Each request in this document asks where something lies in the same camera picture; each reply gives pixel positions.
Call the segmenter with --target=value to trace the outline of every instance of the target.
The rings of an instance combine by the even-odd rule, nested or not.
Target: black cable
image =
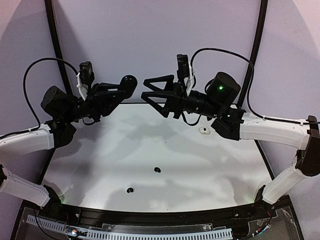
[[[92,121],[92,122],[89,122],[89,123],[86,123],[85,120],[82,118],[82,122],[84,125],[86,126],[92,126],[93,124],[95,124],[96,122],[95,121]]]
[[[37,219],[37,214],[36,214],[36,210],[33,209],[33,214],[34,214],[34,218],[35,218],[35,222],[37,224],[37,226],[39,227],[39,229],[41,230],[41,232],[43,232],[47,237],[53,239],[53,240],[66,240],[66,239],[60,239],[60,238],[55,238],[53,236],[50,236],[48,233],[46,233],[42,227],[40,226],[38,219]]]
[[[195,59],[195,57],[196,57],[196,55],[198,54],[198,53],[200,53],[200,52],[203,52],[203,51],[216,51],[216,52],[222,52],[222,53],[225,53],[225,54],[230,54],[230,55],[233,55],[233,56],[236,56],[236,57],[238,57],[238,58],[241,58],[241,59],[243,59],[243,60],[245,60],[247,63],[249,63],[249,65],[251,66],[251,70],[252,70],[252,72],[251,72],[251,78],[250,78],[250,80],[252,80],[252,78],[253,78],[253,75],[254,75],[254,64],[250,61],[250,60],[248,60],[247,58],[245,58],[244,56],[242,56],[242,55],[240,55],[240,54],[238,54],[238,53],[235,53],[235,52],[233,52],[233,51],[228,51],[228,50],[224,50],[224,49],[221,49],[221,48],[215,48],[215,47],[205,47],[205,48],[200,48],[199,50],[197,50],[193,55],[192,55],[192,57],[191,57],[191,61],[190,61],[190,65],[191,65],[191,68],[193,68],[193,63],[194,63],[194,59]],[[192,86],[192,88],[194,88],[195,86],[196,86],[196,84],[197,84],[197,79],[196,79],[196,76],[195,75],[193,75],[193,79],[194,79],[194,83],[193,83],[193,86]]]
[[[205,48],[200,48],[199,50],[197,50],[191,57],[191,61],[190,61],[190,65],[191,67],[193,67],[193,62],[194,62],[194,59],[196,57],[196,55],[200,52],[203,52],[203,51],[216,51],[216,52],[222,52],[222,53],[226,53],[226,54],[230,54],[230,55],[233,55],[233,56],[236,56],[238,58],[241,58],[243,60],[245,60],[249,66],[251,67],[251,76],[250,76],[250,83],[249,83],[249,86],[248,86],[248,92],[247,92],[247,95],[246,95],[246,101],[247,101],[247,104],[248,104],[248,108],[250,109],[250,111],[256,115],[257,117],[261,118],[261,119],[266,119],[266,120],[270,120],[270,121],[275,121],[275,122],[282,122],[282,123],[290,123],[290,124],[301,124],[300,122],[298,121],[293,121],[293,120],[286,120],[286,119],[277,119],[277,118],[272,118],[272,117],[264,117],[258,113],[256,113],[252,107],[251,107],[251,104],[250,104],[250,90],[251,90],[251,86],[252,86],[252,82],[253,82],[253,79],[254,79],[254,75],[255,75],[255,66],[254,64],[247,58],[245,58],[244,56],[238,54],[238,53],[235,53],[233,51],[228,51],[228,50],[224,50],[224,49],[221,49],[221,48],[214,48],[214,47],[205,47]],[[196,76],[193,75],[193,79],[194,79],[194,83],[193,83],[193,86],[192,88],[194,88],[196,86],[196,83],[197,83],[197,80],[196,80]],[[205,91],[206,91],[206,88],[207,86],[209,86],[211,81],[209,81],[207,84],[206,84],[206,87],[205,87]],[[311,125],[311,124],[320,124],[319,121],[317,122],[304,122],[303,125]]]
[[[14,132],[7,133],[7,134],[5,134],[5,135],[0,136],[0,140],[6,138],[6,137],[8,137],[8,136],[15,135],[15,134],[25,134],[25,133],[28,133],[28,132],[36,131],[36,130],[38,130],[38,129],[40,128],[40,126],[41,126],[40,120],[39,120],[39,118],[38,118],[35,110],[34,110],[33,107],[31,106],[30,101],[29,101],[29,99],[28,99],[27,88],[26,88],[26,80],[27,80],[28,72],[30,71],[30,69],[31,69],[35,64],[37,64],[37,63],[39,63],[39,62],[43,62],[43,61],[48,61],[48,60],[52,60],[52,61],[57,61],[57,62],[64,63],[65,65],[68,65],[68,66],[74,71],[75,75],[78,74],[76,68],[75,68],[72,64],[70,64],[69,62],[64,61],[64,60],[62,60],[62,59],[55,58],[55,57],[44,57],[44,58],[41,58],[41,59],[39,59],[39,60],[34,61],[33,63],[31,63],[31,64],[28,66],[28,68],[26,69],[26,71],[24,72],[23,82],[22,82],[22,84],[23,84],[23,94],[24,94],[24,98],[25,98],[26,104],[28,105],[29,109],[31,110],[31,112],[32,112],[35,120],[36,120],[37,123],[38,123],[38,126],[36,126],[36,127],[34,127],[34,128],[31,128],[30,130],[27,129],[27,130],[14,131]]]
[[[49,30],[50,30],[51,41],[52,41],[55,57],[63,60],[62,50],[60,47],[60,41],[59,41],[59,36],[58,36],[58,31],[57,31],[57,26],[56,26],[53,1],[52,0],[44,0],[44,5],[45,5],[46,18],[47,18],[47,22],[48,22],[48,26],[49,26]],[[61,62],[57,62],[57,64],[59,67],[59,71],[60,71],[62,82],[63,82],[64,88],[65,88],[65,92],[68,95],[73,95],[65,65]]]
[[[246,240],[246,239],[252,239],[252,238],[258,236],[258,235],[259,235],[260,233],[262,233],[262,232],[265,230],[265,228],[271,223],[272,215],[274,214],[274,212],[275,212],[275,211],[273,211],[272,213],[267,212],[268,215],[269,215],[268,221],[267,221],[262,227],[260,227],[257,232],[254,232],[253,235],[250,234],[250,235],[245,236],[245,237],[243,237],[243,238],[233,238],[233,239],[234,239],[234,240]]]
[[[268,0],[261,0],[258,21],[255,29],[254,41],[253,41],[251,55],[250,55],[250,61],[253,63],[253,65],[256,64],[260,42],[262,39],[262,33],[264,31],[264,25],[265,25],[265,20],[267,15],[267,6],[268,6]],[[241,92],[239,94],[238,102],[236,104],[239,109],[242,107],[246,99],[246,94],[247,94],[249,83],[250,83],[250,76],[251,76],[250,72],[251,72],[251,68],[248,67],[245,73],[245,77],[243,80]]]
[[[192,127],[195,126],[195,125],[197,125],[197,124],[199,123],[199,121],[200,121],[200,118],[201,118],[201,115],[199,115],[197,121],[195,121],[194,123],[188,123],[188,121],[187,121],[187,119],[186,119],[186,116],[185,116],[185,113],[182,112],[181,115],[182,115],[183,121],[184,121],[186,124],[188,124],[189,126],[192,126]]]

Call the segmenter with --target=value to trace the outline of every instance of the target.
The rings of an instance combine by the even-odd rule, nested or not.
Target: black metal frame
[[[70,225],[83,228],[101,228],[102,224],[105,223],[113,225],[157,227],[212,224],[213,227],[226,226],[227,228],[232,228],[234,234],[245,236],[249,231],[249,221],[268,217],[268,215],[265,214],[248,219],[241,219],[246,217],[245,214],[250,211],[251,206],[251,204],[247,204],[214,210],[170,213],[108,211],[71,205],[63,205],[63,208],[69,213]],[[304,240],[296,212],[288,195],[280,198],[275,205],[275,210],[285,207],[290,207],[298,235],[301,240]],[[34,203],[26,200],[22,202],[12,231],[11,240],[16,239],[20,220],[25,208],[37,209],[38,207]]]
[[[254,140],[254,142],[255,142],[255,144],[256,144],[256,146],[257,146],[257,148],[258,148],[258,150],[259,150],[259,152],[260,152],[260,154],[262,156],[262,159],[264,161],[264,164],[265,164],[266,168],[268,169],[268,172],[270,174],[271,179],[272,180],[275,179],[275,175],[272,172],[272,169],[271,169],[270,164],[269,164],[269,162],[267,160],[267,157],[266,157],[266,155],[265,155],[265,153],[264,153],[264,151],[263,151],[263,149],[262,149],[262,147],[260,145],[260,142],[258,140]]]
[[[253,46],[252,46],[252,51],[250,56],[250,61],[253,63],[253,65],[255,65],[257,56],[258,56],[258,51],[260,47],[260,42],[261,42],[262,33],[265,25],[266,14],[267,14],[267,6],[268,6],[268,0],[261,0],[259,17],[256,25],[255,36],[254,36],[254,41],[253,41]],[[241,88],[241,92],[239,95],[239,99],[236,104],[236,106],[239,109],[242,107],[245,101],[245,97],[246,97],[249,83],[250,83],[251,71],[252,71],[251,67],[248,66],[245,77],[244,77],[243,85]]]
[[[45,4],[46,17],[47,17],[47,21],[50,29],[50,35],[51,35],[52,45],[54,48],[55,57],[63,60],[52,0],[44,0],[44,4]],[[66,70],[66,66],[62,62],[57,62],[57,64],[59,67],[60,75],[61,75],[66,93],[69,95],[73,95],[72,88],[69,82],[68,73]]]

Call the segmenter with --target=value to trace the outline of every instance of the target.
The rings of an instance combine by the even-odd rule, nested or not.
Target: white table surface
[[[191,127],[148,104],[121,104],[99,123],[74,125],[72,143],[55,151],[43,180],[63,204],[127,212],[211,210],[253,203],[271,181],[253,140],[224,139],[205,117]],[[200,127],[211,133],[201,134]]]

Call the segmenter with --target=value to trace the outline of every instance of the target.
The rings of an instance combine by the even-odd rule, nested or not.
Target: lavender wall
[[[284,118],[320,119],[320,2],[269,0],[256,62],[251,105],[258,113]],[[261,143],[275,175],[295,149]],[[320,177],[295,186],[289,195],[306,240],[320,239]]]
[[[260,1],[161,0],[56,1],[57,25],[65,59],[93,64],[97,82],[119,83],[134,75],[138,86],[131,102],[141,101],[144,79],[177,71],[177,54],[216,47],[250,56]],[[242,83],[247,64],[220,52],[199,54],[194,67],[198,84],[226,71]]]
[[[23,96],[22,80],[28,65],[42,57],[54,57],[42,0],[0,1],[0,135],[37,125]],[[43,122],[49,116],[40,108],[43,94],[51,85],[63,89],[57,65],[36,65],[27,78],[27,93]],[[9,170],[36,181],[47,152],[28,154],[1,162]],[[21,200],[0,194],[0,239],[8,240]]]

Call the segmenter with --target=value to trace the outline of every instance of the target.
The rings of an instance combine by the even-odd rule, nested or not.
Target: black joint
[[[154,171],[155,171],[156,173],[161,173],[161,169],[160,169],[159,167],[155,167],[155,168],[154,168]]]
[[[128,194],[133,193],[134,191],[135,191],[135,189],[132,188],[132,187],[129,187],[129,188],[126,190],[126,192],[127,192]]]
[[[304,175],[313,177],[320,174],[320,133],[317,118],[309,116],[307,121],[310,123],[310,130],[308,130],[309,140],[305,150],[297,151],[296,169],[299,169]]]
[[[54,147],[56,149],[71,143],[77,130],[71,123],[61,123],[52,120],[47,121],[45,124],[51,129],[50,132],[53,134]]]
[[[183,82],[185,78],[190,77],[188,55],[178,54],[176,59],[178,61],[177,76],[179,81]]]
[[[90,61],[80,63],[80,80],[82,84],[91,86],[95,80],[95,74]]]
[[[221,118],[217,118],[211,127],[225,139],[240,140],[240,124],[246,111],[243,109],[229,108]]]
[[[4,180],[7,180],[7,176],[5,175],[3,168],[4,168],[4,166],[2,166],[0,164],[0,187],[1,187],[2,183],[4,182]]]
[[[43,207],[41,210],[41,214],[51,217],[51,218],[59,218],[61,213],[61,201],[57,195],[57,193],[53,190],[52,187],[43,185],[44,188],[48,191],[49,193],[49,198],[50,200],[48,203]]]
[[[266,185],[263,185],[262,187],[260,187],[260,189],[258,190],[256,196],[255,196],[255,200],[254,202],[257,203],[258,201],[261,201],[263,199],[263,192],[264,192],[264,189],[265,189]]]

